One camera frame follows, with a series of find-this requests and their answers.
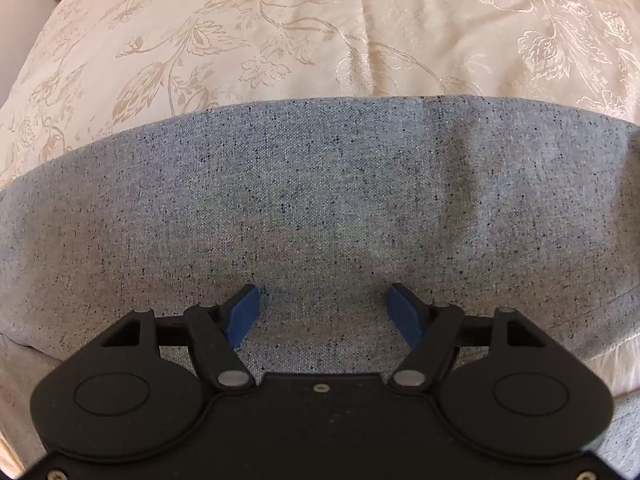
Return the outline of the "grey speckled pants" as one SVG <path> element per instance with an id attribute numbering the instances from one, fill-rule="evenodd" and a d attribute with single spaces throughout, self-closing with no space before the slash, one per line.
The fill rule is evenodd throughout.
<path id="1" fill-rule="evenodd" d="M 43 456 L 41 378 L 134 309 L 245 284 L 255 374 L 388 372 L 388 285 L 520 310 L 582 360 L 639 333 L 639 128 L 479 96 L 248 103 L 46 162 L 1 193 L 1 433 Z"/>

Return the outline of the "cream floral bedspread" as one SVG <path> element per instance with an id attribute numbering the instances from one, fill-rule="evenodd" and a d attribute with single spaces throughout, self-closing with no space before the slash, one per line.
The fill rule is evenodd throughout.
<path id="1" fill-rule="evenodd" d="M 639 0 L 63 0 L 1 110 L 1 193 L 46 162 L 226 106 L 479 96 L 639 128 Z M 586 361 L 638 469 L 639 334 Z"/>

